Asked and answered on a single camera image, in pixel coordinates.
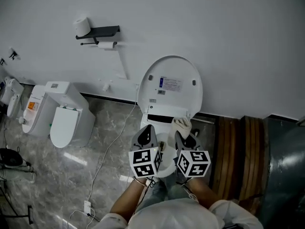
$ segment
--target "white shirt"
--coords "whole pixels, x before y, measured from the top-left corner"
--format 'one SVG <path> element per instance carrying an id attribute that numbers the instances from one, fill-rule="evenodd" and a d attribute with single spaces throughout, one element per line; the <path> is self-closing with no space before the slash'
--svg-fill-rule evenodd
<path id="1" fill-rule="evenodd" d="M 190 198 L 181 198 L 143 208 L 129 224 L 118 214 L 107 214 L 93 229 L 221 229 L 234 224 L 263 228 L 255 216 L 233 202 L 219 200 L 206 209 Z"/>

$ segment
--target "blue label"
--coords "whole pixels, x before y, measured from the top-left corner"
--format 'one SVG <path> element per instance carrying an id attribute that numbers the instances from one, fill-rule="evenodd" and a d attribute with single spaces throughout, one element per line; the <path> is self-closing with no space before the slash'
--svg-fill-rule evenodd
<path id="1" fill-rule="evenodd" d="M 159 87 L 162 87 L 162 86 L 163 86 L 163 79 L 164 79 L 164 78 L 160 78 L 160 86 L 159 86 Z"/>

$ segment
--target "wall outlet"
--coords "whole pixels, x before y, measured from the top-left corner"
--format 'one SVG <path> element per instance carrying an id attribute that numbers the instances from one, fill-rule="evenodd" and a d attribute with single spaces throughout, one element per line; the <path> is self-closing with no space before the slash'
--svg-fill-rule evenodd
<path id="1" fill-rule="evenodd" d="M 84 213 L 87 215 L 87 214 L 90 214 L 91 215 L 91 203 L 89 201 L 86 201 L 84 202 Z"/>

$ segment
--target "white sleeve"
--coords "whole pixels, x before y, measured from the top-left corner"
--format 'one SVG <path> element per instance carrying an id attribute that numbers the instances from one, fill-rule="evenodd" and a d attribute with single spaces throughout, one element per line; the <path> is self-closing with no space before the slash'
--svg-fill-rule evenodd
<path id="1" fill-rule="evenodd" d="M 221 218 L 225 227 L 237 224 L 246 229 L 263 229 L 254 215 L 231 201 L 219 200 L 212 204 L 209 211 Z"/>
<path id="2" fill-rule="evenodd" d="M 110 213 L 105 215 L 92 229 L 125 229 L 127 225 L 127 221 L 122 216 Z"/>

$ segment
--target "black shelf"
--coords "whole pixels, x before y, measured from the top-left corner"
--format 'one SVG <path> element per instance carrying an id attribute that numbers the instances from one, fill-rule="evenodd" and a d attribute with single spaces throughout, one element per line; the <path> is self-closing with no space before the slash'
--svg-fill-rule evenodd
<path id="1" fill-rule="evenodd" d="M 86 39 L 86 38 L 94 38 L 96 41 L 97 37 L 112 37 L 114 36 L 118 31 L 120 31 L 120 26 L 106 26 L 106 27 L 97 27 L 97 28 L 91 28 L 91 31 L 84 36 L 76 36 L 76 39 Z"/>

